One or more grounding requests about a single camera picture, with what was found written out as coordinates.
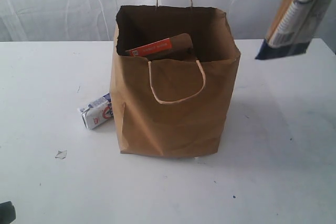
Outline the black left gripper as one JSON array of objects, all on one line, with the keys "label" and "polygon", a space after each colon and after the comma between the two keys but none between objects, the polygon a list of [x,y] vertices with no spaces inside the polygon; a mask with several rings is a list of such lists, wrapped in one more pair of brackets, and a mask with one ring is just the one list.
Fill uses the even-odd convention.
[{"label": "black left gripper", "polygon": [[11,201],[0,203],[0,224],[10,224],[16,219],[16,210]]}]

